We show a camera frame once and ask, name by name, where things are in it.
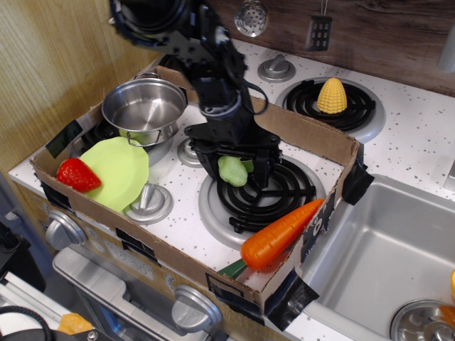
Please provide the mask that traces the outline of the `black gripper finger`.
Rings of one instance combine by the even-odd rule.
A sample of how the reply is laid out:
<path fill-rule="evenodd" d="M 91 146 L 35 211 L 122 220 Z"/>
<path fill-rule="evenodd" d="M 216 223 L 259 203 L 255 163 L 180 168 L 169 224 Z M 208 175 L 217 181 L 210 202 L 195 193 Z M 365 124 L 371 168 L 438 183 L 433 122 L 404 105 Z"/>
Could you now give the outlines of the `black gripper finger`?
<path fill-rule="evenodd" d="M 206 170 L 207 174 L 217 180 L 220 178 L 218 159 L 220 158 L 222 151 L 219 147 L 214 148 L 202 148 L 195 147 L 194 151 L 198 157 L 198 160 L 202 167 Z"/>
<path fill-rule="evenodd" d="M 258 151 L 252 162 L 256 184 L 259 188 L 266 188 L 275 166 L 282 162 L 282 153 L 281 151 Z"/>

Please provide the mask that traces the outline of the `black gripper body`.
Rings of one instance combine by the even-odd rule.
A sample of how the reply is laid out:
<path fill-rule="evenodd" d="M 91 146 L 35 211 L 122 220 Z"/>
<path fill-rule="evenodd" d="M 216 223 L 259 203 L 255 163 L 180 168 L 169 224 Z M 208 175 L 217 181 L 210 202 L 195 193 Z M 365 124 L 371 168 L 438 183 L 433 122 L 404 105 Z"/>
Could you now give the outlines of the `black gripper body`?
<path fill-rule="evenodd" d="M 251 106 L 220 114 L 205 113 L 206 123 L 188 126 L 184 133 L 201 160 L 219 156 L 281 159 L 280 138 L 260 127 L 255 121 L 257 115 Z"/>

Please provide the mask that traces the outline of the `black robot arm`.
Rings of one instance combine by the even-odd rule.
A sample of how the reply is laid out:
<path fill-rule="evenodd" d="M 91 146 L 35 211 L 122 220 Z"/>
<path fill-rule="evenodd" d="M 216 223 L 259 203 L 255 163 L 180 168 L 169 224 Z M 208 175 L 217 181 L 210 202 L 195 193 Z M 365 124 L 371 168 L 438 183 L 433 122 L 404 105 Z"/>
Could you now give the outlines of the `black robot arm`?
<path fill-rule="evenodd" d="M 280 138 L 255 122 L 244 56 L 206 1 L 111 1 L 111 24 L 133 45 L 172 55 L 198 95 L 206 123 L 185 129 L 191 148 L 213 178 L 221 156 L 253 163 L 260 188 L 281 162 Z"/>

